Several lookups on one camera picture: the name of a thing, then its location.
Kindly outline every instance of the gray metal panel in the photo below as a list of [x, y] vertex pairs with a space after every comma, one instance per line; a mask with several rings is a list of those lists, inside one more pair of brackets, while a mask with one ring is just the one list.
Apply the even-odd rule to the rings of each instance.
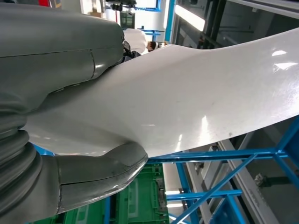
[[72, 51], [0, 58], [0, 68], [0, 96], [28, 112], [51, 92], [90, 80], [94, 61], [88, 50]]
[[122, 49], [117, 23], [60, 9], [0, 3], [0, 57]]
[[61, 185], [61, 201], [58, 213], [101, 200], [118, 193], [134, 180], [147, 161], [147, 156], [122, 175], [98, 181]]
[[118, 60], [122, 60], [123, 48], [93, 49], [92, 55], [94, 60], [94, 75], [92, 78], [94, 79]]
[[57, 156], [60, 184], [97, 181], [122, 175], [147, 158], [137, 143], [122, 144], [103, 156]]

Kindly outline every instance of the ceiling light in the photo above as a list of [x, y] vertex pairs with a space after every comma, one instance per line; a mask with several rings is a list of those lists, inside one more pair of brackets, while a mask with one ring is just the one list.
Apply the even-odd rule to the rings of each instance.
[[190, 24], [194, 26], [195, 28], [199, 31], [203, 31], [203, 27], [205, 26], [205, 23], [204, 19], [202, 19], [196, 14], [190, 12], [179, 5], [176, 5], [175, 12], [177, 15], [189, 22]]

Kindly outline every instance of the fluorescent light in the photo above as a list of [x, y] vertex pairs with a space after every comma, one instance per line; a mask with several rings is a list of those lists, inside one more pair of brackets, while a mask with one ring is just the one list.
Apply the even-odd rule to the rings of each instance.
[[203, 27], [205, 26], [205, 23], [204, 19], [202, 19], [196, 14], [190, 12], [179, 5], [176, 5], [175, 12], [177, 15], [189, 22], [190, 24], [194, 26], [195, 28], [199, 31], [203, 31]]
[[180, 207], [183, 207], [182, 203], [177, 203], [177, 204], [168, 204], [167, 205], [168, 208], [180, 208]]
[[165, 195], [177, 195], [180, 192], [179, 190], [168, 190], [165, 192]]
[[276, 50], [272, 54], [272, 56], [277, 56], [277, 55], [284, 55], [286, 54], [284, 50]]
[[168, 21], [168, 11], [169, 11], [169, 0], [166, 0], [165, 14], [164, 14], [164, 23], [163, 23], [164, 29], [166, 29], [167, 27], [167, 22]]

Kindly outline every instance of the white wall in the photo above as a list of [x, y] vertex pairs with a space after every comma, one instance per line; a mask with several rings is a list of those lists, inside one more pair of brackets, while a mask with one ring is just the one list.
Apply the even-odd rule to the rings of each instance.
[[[156, 0], [137, 0], [137, 7], [150, 7], [154, 8]], [[135, 29], [144, 26], [144, 29], [154, 29], [165, 31], [163, 27], [164, 15], [165, 13], [166, 0], [161, 0], [161, 12], [146, 12], [136, 11], [135, 13]], [[156, 41], [163, 42], [165, 34], [157, 36]]]

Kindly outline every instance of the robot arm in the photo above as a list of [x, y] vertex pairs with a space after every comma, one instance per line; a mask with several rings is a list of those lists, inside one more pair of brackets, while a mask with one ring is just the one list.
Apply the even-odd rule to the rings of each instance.
[[20, 130], [48, 94], [122, 61], [118, 24], [0, 3], [0, 27], [0, 223], [35, 221], [115, 194], [147, 161], [140, 145], [128, 141], [98, 157], [40, 156]]
[[[0, 4], [0, 27], [0, 223], [118, 192], [146, 153], [299, 114], [299, 29], [223, 49], [168, 45], [121, 63], [123, 32], [111, 21]], [[23, 126], [30, 142], [69, 156], [41, 157]]]

